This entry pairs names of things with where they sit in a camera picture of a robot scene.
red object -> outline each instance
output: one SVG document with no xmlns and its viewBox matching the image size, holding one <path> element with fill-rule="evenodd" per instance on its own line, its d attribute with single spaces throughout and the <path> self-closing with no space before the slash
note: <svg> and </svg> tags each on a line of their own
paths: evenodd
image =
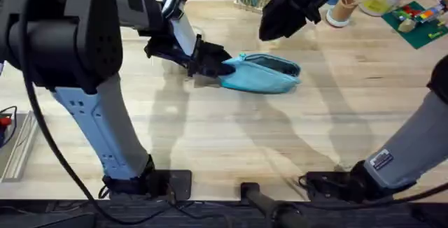
<svg viewBox="0 0 448 228">
<path fill-rule="evenodd" d="M 9 126 L 12 122 L 13 122 L 13 121 L 12 121 L 10 118 L 8 118 L 8 117 L 0 118 L 0 126 L 2 126 L 2 127 L 7 127 L 7 126 Z"/>
<path fill-rule="evenodd" d="M 412 16 L 416 16 L 421 13 L 421 10 L 413 10 L 409 5 L 403 6 L 401 9 Z"/>
</svg>

blue pencil case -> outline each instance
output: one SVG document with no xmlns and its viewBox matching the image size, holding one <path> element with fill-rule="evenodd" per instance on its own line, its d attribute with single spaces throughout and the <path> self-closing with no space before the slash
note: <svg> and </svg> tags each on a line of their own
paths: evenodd
<svg viewBox="0 0 448 228">
<path fill-rule="evenodd" d="M 245 92 L 279 94 L 289 92 L 300 83 L 298 64 L 268 54 L 240 54 L 224 64 L 235 72 L 220 76 L 222 87 Z"/>
</svg>

green lego plate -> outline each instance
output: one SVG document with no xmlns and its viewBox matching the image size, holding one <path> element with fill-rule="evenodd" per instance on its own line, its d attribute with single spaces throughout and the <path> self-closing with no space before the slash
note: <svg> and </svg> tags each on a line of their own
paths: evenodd
<svg viewBox="0 0 448 228">
<path fill-rule="evenodd" d="M 416 1 L 408 4 L 414 10 L 425 10 L 420 4 Z M 448 34 L 448 28 L 446 26 L 438 26 L 439 21 L 433 20 L 431 22 L 426 22 L 424 24 L 418 24 L 414 30 L 409 33 L 402 33 L 398 31 L 398 27 L 400 26 L 401 21 L 397 19 L 392 12 L 386 13 L 382 16 L 382 18 L 393 28 L 395 29 L 412 47 L 415 49 L 419 49 L 428 43 L 441 38 L 445 34 Z M 434 34 L 441 32 L 441 34 L 435 38 L 429 38 L 429 34 Z"/>
</svg>

wooden tabletop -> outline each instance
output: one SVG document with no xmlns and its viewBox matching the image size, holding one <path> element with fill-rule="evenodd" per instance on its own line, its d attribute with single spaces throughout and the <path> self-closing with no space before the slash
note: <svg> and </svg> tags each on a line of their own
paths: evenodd
<svg viewBox="0 0 448 228">
<path fill-rule="evenodd" d="M 448 53 L 448 37 L 414 50 L 381 18 L 359 10 L 343 29 L 308 24 L 291 38 L 262 42 L 260 15 L 232 2 L 189 0 L 186 13 L 197 33 L 232 55 L 266 52 L 300 64 L 302 84 L 295 91 L 250 94 L 188 79 L 171 62 L 148 59 L 147 38 L 122 30 L 120 75 L 133 125 L 157 168 L 193 172 L 192 199 L 238 199 L 239 184 L 248 181 L 275 199 L 306 199 L 295 186 L 297 177 L 349 170 L 381 147 L 421 104 L 433 67 Z M 7 66 L 0 89 L 0 108 L 30 109 L 19 71 Z M 97 195 L 103 173 L 94 150 L 49 92 L 37 93 L 58 146 Z M 401 196 L 444 183 L 447 172 L 447 163 L 439 165 Z M 0 199 L 84 196 L 39 135 L 23 179 L 1 183 Z M 448 201 L 448 194 L 427 201 Z"/>
</svg>

label sticker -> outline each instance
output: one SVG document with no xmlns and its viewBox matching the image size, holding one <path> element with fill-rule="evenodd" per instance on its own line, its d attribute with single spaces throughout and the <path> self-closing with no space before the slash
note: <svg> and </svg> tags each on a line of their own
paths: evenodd
<svg viewBox="0 0 448 228">
<path fill-rule="evenodd" d="M 373 168 L 378 171 L 392 161 L 392 154 L 388 150 L 382 150 L 378 153 L 378 155 L 370 160 L 370 165 L 372 165 Z"/>
</svg>

